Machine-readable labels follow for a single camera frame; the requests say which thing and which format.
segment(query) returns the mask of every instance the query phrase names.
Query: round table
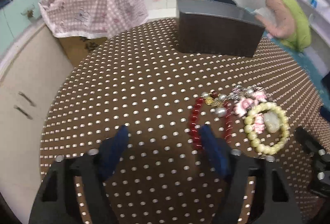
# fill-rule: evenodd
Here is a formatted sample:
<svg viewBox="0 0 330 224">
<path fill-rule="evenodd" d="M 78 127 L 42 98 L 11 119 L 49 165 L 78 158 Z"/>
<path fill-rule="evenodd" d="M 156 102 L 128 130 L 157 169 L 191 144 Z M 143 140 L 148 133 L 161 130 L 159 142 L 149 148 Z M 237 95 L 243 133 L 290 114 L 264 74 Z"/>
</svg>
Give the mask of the round table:
<svg viewBox="0 0 330 224">
<path fill-rule="evenodd" d="M 120 33 L 91 52 L 51 104 L 41 140 L 41 176 L 56 155 L 71 158 L 97 148 L 125 124 L 130 132 L 128 148 L 115 174 L 104 183 L 119 222 L 210 223 L 226 184 L 207 158 L 193 151 L 187 129 L 190 109 L 204 91 L 229 94 L 236 84 L 262 86 L 287 110 L 290 140 L 275 157 L 303 219 L 313 217 L 318 197 L 306 188 L 311 159 L 292 133 L 304 125 L 328 148 L 330 132 L 318 112 L 322 101 L 305 71 L 266 38 L 253 58 L 180 53 L 177 44 L 176 20 L 163 19 Z M 199 123 L 209 122 L 215 135 L 222 137 L 225 123 L 210 109 L 202 106 Z M 242 118 L 233 120 L 231 147 L 257 157 Z M 265 144 L 277 139 L 265 132 L 259 138 L 265 138 Z M 253 183 L 247 182 L 238 222 L 245 223 L 248 217 Z M 80 207 L 88 224 L 87 208 L 83 202 Z"/>
</svg>

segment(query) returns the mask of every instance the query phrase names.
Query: cabinet handle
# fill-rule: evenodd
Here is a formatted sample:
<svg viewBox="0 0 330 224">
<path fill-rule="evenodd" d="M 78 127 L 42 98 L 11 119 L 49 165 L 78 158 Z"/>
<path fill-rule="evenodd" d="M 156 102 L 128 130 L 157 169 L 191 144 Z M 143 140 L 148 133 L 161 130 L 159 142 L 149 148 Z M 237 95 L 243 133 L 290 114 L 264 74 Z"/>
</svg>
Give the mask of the cabinet handle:
<svg viewBox="0 0 330 224">
<path fill-rule="evenodd" d="M 31 99 L 29 99 L 26 94 L 24 94 L 23 92 L 19 91 L 19 95 L 22 96 L 22 97 L 24 97 L 30 103 L 30 106 L 36 107 L 36 104 Z"/>
<path fill-rule="evenodd" d="M 14 106 L 14 109 L 17 109 L 19 112 L 21 112 L 22 114 L 24 114 L 29 120 L 32 120 L 33 118 L 31 117 L 30 114 L 28 114 L 27 112 L 25 112 L 24 110 L 22 110 L 20 107 L 18 106 Z"/>
</svg>

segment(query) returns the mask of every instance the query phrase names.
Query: pile of jewelry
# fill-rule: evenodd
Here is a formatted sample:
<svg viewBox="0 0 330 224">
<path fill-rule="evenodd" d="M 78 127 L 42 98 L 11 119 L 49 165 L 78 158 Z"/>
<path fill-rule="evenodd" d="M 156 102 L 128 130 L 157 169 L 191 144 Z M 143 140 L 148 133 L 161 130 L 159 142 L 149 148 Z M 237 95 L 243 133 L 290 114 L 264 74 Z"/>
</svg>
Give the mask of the pile of jewelry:
<svg viewBox="0 0 330 224">
<path fill-rule="evenodd" d="M 214 112 L 217 117 L 226 116 L 226 130 L 224 138 L 229 142 L 231 128 L 231 110 L 229 109 L 229 101 L 232 100 L 235 103 L 234 113 L 238 117 L 244 118 L 247 137 L 250 140 L 251 147 L 255 148 L 257 153 L 273 155 L 282 149 L 290 136 L 288 117 L 285 116 L 286 111 L 282 110 L 280 106 L 277 106 L 269 94 L 266 93 L 262 87 L 248 87 L 236 86 L 232 89 L 229 96 L 219 94 L 215 91 L 211 93 L 203 92 L 201 97 L 198 98 L 198 104 L 201 104 L 202 99 L 206 105 L 214 108 Z M 194 124 L 196 124 L 198 112 L 193 112 Z M 279 142 L 270 145 L 264 145 L 258 138 L 258 135 L 263 131 L 267 131 L 271 134 L 281 130 L 281 138 Z M 200 138 L 196 135 L 198 132 L 194 130 L 191 135 L 194 136 L 193 142 L 197 149 L 202 148 Z"/>
</svg>

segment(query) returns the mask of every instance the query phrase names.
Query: screw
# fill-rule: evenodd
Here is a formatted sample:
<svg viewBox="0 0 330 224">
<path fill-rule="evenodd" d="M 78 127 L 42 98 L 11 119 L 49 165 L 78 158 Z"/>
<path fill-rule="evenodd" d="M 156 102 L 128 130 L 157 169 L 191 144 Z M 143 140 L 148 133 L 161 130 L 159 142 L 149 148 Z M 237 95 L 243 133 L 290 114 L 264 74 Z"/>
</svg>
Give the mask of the screw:
<svg viewBox="0 0 330 224">
<path fill-rule="evenodd" d="M 61 162 L 63 160 L 64 160 L 64 155 L 63 154 L 62 155 L 57 155 L 56 158 L 55 158 L 55 161 L 57 161 L 57 162 Z"/>
<path fill-rule="evenodd" d="M 265 159 L 266 159 L 266 161 L 268 161 L 268 162 L 273 162 L 273 161 L 275 161 L 275 157 L 272 156 L 272 155 L 267 155 L 267 156 L 265 157 Z"/>
<path fill-rule="evenodd" d="M 319 155 L 324 155 L 325 154 L 325 150 L 324 149 L 320 149 L 319 151 L 318 151 L 318 153 L 319 153 Z"/>
<path fill-rule="evenodd" d="M 317 178 L 318 178 L 319 180 L 324 179 L 324 177 L 325 177 L 325 174 L 324 174 L 323 172 L 317 174 Z"/>
<path fill-rule="evenodd" d="M 232 155 L 240 156 L 241 153 L 242 153 L 242 151 L 239 150 L 239 149 L 232 149 L 232 150 L 231 150 L 231 154 L 232 154 Z"/>
<path fill-rule="evenodd" d="M 98 154 L 99 153 L 99 150 L 98 149 L 90 149 L 89 151 L 88 151 L 88 155 L 96 155 L 96 154 Z"/>
</svg>

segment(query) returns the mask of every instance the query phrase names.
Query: white cabinet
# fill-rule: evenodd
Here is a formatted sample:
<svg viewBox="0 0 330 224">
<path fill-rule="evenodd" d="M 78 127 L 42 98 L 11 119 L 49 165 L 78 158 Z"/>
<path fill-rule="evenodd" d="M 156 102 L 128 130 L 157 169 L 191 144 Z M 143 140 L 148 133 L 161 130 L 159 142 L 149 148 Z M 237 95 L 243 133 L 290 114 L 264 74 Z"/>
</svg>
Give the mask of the white cabinet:
<svg viewBox="0 0 330 224">
<path fill-rule="evenodd" d="M 0 85 L 0 192 L 23 224 L 28 223 L 41 182 L 44 120 L 73 69 L 57 38 L 44 24 L 25 43 Z"/>
</svg>

